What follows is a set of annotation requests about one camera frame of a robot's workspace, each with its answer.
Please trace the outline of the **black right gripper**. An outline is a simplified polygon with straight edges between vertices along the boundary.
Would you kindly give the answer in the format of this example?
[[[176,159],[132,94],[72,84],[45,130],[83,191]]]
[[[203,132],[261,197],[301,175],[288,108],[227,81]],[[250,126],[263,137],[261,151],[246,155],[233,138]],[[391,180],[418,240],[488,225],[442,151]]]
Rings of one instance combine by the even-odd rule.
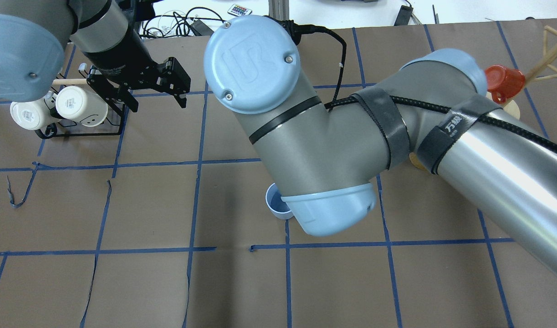
[[[300,44],[302,33],[299,29],[299,25],[296,24],[294,20],[278,20],[271,16],[266,17],[278,23],[287,32],[295,45]]]

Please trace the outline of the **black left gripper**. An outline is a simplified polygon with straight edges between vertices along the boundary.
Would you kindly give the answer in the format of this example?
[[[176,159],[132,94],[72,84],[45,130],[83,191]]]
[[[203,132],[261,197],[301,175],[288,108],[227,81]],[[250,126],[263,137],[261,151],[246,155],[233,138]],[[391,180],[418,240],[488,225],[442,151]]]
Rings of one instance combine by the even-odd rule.
[[[96,67],[90,69],[87,85],[115,113],[124,113],[126,108],[138,112],[138,102],[128,88],[167,93],[181,108],[186,108],[185,95],[189,93],[191,77],[174,57],[155,63],[135,30],[126,31],[124,38],[110,49],[82,53]]]

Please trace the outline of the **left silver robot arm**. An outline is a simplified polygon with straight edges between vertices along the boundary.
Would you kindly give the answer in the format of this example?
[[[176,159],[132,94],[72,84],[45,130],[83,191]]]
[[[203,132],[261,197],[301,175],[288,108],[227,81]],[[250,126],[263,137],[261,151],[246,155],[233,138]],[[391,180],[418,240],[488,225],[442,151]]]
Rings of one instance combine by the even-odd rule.
[[[0,99],[43,97],[73,43],[90,60],[89,87],[133,112],[131,91],[153,89],[185,108],[191,79],[174,57],[155,62],[114,0],[0,0]]]

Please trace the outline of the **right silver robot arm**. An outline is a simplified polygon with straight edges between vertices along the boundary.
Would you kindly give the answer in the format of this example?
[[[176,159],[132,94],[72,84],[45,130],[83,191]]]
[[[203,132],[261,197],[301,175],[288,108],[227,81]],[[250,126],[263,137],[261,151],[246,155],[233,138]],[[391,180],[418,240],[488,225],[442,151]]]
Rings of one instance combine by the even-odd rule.
[[[213,33],[204,73],[307,234],[362,220],[376,205],[370,179],[415,154],[557,274],[557,144],[486,97],[466,52],[436,50],[325,104],[285,27],[251,15]]]

